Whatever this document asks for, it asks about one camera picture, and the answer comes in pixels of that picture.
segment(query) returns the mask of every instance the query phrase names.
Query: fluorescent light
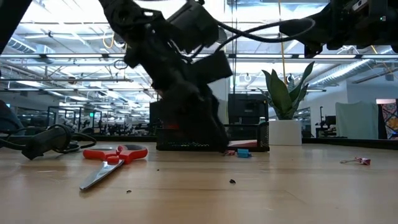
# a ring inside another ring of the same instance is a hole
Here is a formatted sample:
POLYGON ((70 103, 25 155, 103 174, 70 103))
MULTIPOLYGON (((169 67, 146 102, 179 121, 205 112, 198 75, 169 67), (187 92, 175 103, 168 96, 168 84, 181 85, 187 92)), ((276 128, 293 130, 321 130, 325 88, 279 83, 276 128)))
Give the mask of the fluorescent light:
POLYGON ((35 89, 35 88, 19 88, 19 89, 6 89, 9 91, 39 91, 39 89, 35 89))
POLYGON ((2 54, 0 58, 40 58, 38 54, 2 54))
POLYGON ((147 111, 149 108, 136 108, 134 111, 147 111))
POLYGON ((307 90, 307 92, 324 92, 326 90, 307 90))
POLYGON ((75 91, 74 89, 44 89, 44 91, 75 91))
POLYGON ((96 89, 96 88, 85 88, 85 89, 77 89, 78 91, 107 91, 108 89, 96 89))
POLYGON ((316 55, 314 58, 355 58, 356 55, 316 55))
POLYGON ((54 92, 54 91, 50 91, 50 93, 51 93, 51 94, 54 94, 55 96, 64 96, 64 95, 62 95, 61 93, 57 93, 57 92, 54 92))
POLYGON ((32 82, 32 81, 17 81, 17 83, 23 84, 23 85, 29 85, 32 87, 42 87, 43 85, 38 83, 38 82, 32 82))
POLYGON ((81 96, 69 96, 69 98, 74 99, 74 100, 78 100, 78 101, 86 101, 88 100, 85 97, 81 97, 81 96))
POLYGON ((113 91, 144 91, 140 88, 123 88, 123 89, 112 89, 113 91))
POLYGON ((135 102, 133 102, 133 101, 131 101, 131 100, 129 100, 128 103, 129 103, 129 106, 131 106, 132 108, 137 108, 137 107, 139 107, 139 105, 138 105, 137 103, 135 103, 135 102))
POLYGON ((47 54, 48 58, 102 58, 101 54, 47 54))
POLYGON ((100 107, 105 108, 105 109, 111 109, 112 108, 112 106, 110 106, 110 105, 100 105, 100 107))
POLYGON ((110 58, 124 58, 124 54, 109 54, 110 58))
POLYGON ((319 58, 319 59, 347 59, 347 58, 355 58, 355 57, 356 57, 356 55, 326 55, 326 54, 314 56, 314 58, 319 58))
POLYGON ((393 54, 377 54, 377 55, 363 55, 362 58, 373 58, 373 59, 398 59, 398 55, 393 54))
MULTIPOLYGON (((284 57, 292 58, 292 55, 287 54, 284 57)), ((237 54, 236 58, 282 58, 282 54, 237 54)))

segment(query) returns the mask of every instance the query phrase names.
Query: scissor blade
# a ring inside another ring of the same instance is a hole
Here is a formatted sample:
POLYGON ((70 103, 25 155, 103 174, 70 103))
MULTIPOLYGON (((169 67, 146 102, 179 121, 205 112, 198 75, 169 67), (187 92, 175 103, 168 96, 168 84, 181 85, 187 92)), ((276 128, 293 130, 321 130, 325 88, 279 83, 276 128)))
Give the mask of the scissor blade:
POLYGON ((123 164, 124 160, 119 160, 118 164, 108 164, 108 162, 104 161, 102 162, 102 166, 97 169, 96 171, 92 172, 80 185, 80 190, 86 190, 90 188, 92 185, 95 183, 99 182, 102 180, 104 177, 106 177, 108 174, 112 173, 116 168, 121 166, 123 164))

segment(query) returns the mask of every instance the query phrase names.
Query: blue eraser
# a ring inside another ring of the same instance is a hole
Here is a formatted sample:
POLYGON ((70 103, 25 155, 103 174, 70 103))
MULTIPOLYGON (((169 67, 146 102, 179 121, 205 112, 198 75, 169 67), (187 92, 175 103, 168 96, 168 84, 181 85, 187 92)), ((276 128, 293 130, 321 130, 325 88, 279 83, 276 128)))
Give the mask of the blue eraser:
POLYGON ((248 149, 238 149, 238 157, 240 158, 250 158, 251 153, 248 149))
POLYGON ((238 154, 239 153, 248 154, 249 153, 249 149, 238 149, 238 154))

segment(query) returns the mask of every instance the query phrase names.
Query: binder clip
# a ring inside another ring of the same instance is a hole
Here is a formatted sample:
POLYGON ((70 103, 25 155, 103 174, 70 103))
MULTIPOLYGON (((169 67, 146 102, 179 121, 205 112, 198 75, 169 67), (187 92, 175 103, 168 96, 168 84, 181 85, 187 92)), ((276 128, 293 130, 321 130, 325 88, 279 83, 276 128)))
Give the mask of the binder clip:
POLYGON ((234 156, 235 155, 235 150, 227 150, 224 153, 225 156, 234 156))
POLYGON ((346 164, 349 162, 358 162, 362 165, 366 165, 366 166, 370 166, 371 165, 371 160, 368 158, 357 158, 355 157, 355 159, 350 159, 350 160, 346 160, 346 161, 340 161, 341 164, 346 164))

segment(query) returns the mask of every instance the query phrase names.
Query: white planter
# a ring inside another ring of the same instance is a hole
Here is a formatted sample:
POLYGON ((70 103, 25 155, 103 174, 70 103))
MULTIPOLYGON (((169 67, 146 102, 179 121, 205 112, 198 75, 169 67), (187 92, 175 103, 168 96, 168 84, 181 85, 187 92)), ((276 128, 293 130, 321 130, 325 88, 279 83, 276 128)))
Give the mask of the white planter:
POLYGON ((271 146, 301 146, 301 138, 300 121, 269 121, 269 144, 271 146))

